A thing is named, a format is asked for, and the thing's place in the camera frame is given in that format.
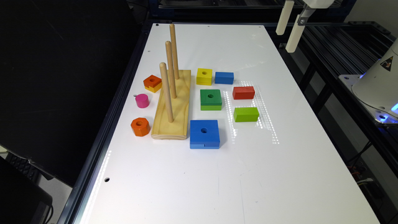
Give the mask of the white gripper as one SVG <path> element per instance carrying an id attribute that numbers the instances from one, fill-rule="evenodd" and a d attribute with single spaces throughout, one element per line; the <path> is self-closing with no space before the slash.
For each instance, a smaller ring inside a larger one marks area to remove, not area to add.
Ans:
<path id="1" fill-rule="evenodd" d="M 334 0 L 303 0 L 303 2 L 312 9 L 327 9 L 334 3 Z M 285 1 L 275 30 L 277 35 L 284 34 L 293 6 L 294 6 L 293 0 Z M 295 52 L 298 43 L 301 39 L 301 36 L 303 34 L 303 31 L 305 29 L 306 21 L 307 21 L 306 17 L 302 17 L 301 15 L 297 16 L 295 24 L 290 33 L 290 37 L 287 41 L 287 45 L 285 46 L 285 49 L 288 53 Z"/>

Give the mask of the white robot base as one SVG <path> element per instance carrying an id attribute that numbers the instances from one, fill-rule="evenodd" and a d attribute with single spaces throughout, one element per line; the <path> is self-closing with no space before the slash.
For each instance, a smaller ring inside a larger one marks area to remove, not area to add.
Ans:
<path id="1" fill-rule="evenodd" d="M 397 125 L 397 42 L 364 74 L 339 79 L 377 124 Z"/>

